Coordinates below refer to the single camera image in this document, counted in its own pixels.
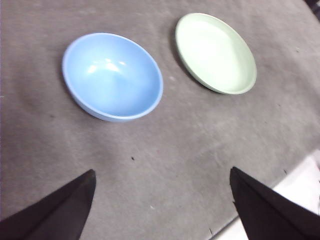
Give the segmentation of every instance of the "table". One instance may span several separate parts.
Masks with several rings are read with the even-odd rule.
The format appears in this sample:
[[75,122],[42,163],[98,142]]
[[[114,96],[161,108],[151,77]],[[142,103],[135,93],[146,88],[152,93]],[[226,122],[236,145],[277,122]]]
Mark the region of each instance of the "table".
[[[218,94],[186,72],[174,29],[192,12],[245,39],[251,91]],[[236,216],[232,166],[271,186],[319,146],[320,25],[302,0],[3,0],[1,28],[3,218],[95,169],[81,239],[207,240]],[[125,36],[157,61],[164,92],[152,113],[110,123],[72,100],[62,56],[92,32]]]

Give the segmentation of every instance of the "gray carpet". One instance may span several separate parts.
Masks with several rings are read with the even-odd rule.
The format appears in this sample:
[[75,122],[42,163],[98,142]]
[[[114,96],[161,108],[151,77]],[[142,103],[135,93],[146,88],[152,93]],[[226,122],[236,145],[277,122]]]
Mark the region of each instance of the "gray carpet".
[[[320,25],[302,0],[88,2],[1,1],[3,218],[92,168],[81,239],[207,240],[236,215],[232,166],[273,185],[319,146]],[[248,43],[258,70],[251,91],[215,93],[182,67],[173,33],[192,12],[220,18]],[[72,100],[62,56],[92,32],[130,38],[157,61],[164,93],[152,113],[109,123]]]

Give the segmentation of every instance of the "plate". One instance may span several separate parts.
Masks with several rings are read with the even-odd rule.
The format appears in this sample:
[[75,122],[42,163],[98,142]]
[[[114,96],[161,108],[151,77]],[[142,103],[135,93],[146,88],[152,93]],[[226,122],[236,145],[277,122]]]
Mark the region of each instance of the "plate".
[[204,14],[183,16],[175,28],[180,58],[191,75],[223,94],[243,94],[257,78],[254,56],[243,38],[220,19]]

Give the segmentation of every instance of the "light green dish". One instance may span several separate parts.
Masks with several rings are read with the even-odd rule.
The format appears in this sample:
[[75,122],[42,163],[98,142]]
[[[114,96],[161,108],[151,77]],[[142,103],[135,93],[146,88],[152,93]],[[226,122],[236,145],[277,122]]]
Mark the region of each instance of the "light green dish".
[[175,40],[183,64],[207,88],[243,94],[254,86],[254,56],[242,37],[220,19],[187,14],[176,25]]

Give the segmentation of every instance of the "bowl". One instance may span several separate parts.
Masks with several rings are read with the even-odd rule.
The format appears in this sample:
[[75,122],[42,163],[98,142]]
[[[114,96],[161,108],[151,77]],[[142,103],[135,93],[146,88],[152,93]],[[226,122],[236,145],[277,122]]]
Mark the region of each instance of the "bowl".
[[162,75],[152,56],[112,33],[92,33],[72,42],[63,56],[62,73],[80,107],[110,122],[150,113],[163,93]]

